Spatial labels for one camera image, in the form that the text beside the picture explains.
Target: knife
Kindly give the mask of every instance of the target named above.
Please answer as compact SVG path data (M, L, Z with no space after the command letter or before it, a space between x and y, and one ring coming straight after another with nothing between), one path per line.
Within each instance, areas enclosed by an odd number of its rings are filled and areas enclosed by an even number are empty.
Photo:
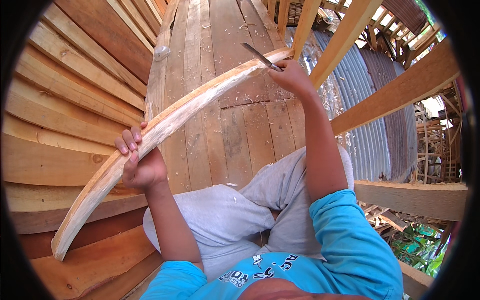
M272 64L271 61L269 61L265 56L263 56L260 52L255 50L254 47L250 46L247 43L241 43L242 46L245 47L248 51L250 51L254 56L256 56L261 62L263 62L267 67L274 69L275 71L278 72L283 72L283 69L280 67L277 67L276 65Z

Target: knife handle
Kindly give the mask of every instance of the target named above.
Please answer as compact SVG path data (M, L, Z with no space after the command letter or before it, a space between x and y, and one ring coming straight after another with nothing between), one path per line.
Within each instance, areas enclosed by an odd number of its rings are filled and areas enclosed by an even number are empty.
M272 63L272 65L270 66L270 68L274 69L275 71L277 72L283 72L283 69L280 68L280 67L277 67L275 64Z

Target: fingernail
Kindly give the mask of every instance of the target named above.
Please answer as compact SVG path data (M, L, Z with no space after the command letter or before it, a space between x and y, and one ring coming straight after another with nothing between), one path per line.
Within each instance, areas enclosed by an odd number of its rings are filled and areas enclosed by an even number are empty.
M137 157L138 157L137 154L138 154L137 151L133 151L133 152L132 152L132 155L130 155L130 161L131 161L131 162L134 163L134 162L137 160Z

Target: curved wooden stick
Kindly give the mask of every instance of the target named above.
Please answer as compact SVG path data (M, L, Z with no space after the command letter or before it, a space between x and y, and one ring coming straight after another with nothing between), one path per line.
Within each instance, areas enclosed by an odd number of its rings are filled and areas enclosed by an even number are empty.
M269 52L265 57L275 63L292 55L293 50L285 47ZM212 100L246 79L258 75L261 69L266 67L258 59L250 60L212 79L169 106L142 130L143 139L138 147L140 159ZM122 177L123 165L129 157L115 151L80 192L50 244L56 259L63 260L80 228Z

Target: leg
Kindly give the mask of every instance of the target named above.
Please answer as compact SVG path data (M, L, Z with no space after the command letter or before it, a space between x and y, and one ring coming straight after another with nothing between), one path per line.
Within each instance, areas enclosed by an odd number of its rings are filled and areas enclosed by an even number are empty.
M208 281L253 256L260 247L243 238L274 224L268 208L225 185L177 194L174 198L197 240ZM147 237L160 251L150 209L145 212L143 224Z
M338 146L348 187L353 189L353 170L348 153ZM257 254L291 252L321 258L321 245L315 239L308 209L311 201L306 188L305 148L263 167L253 180L240 190L258 205L282 210L270 232L268 243Z

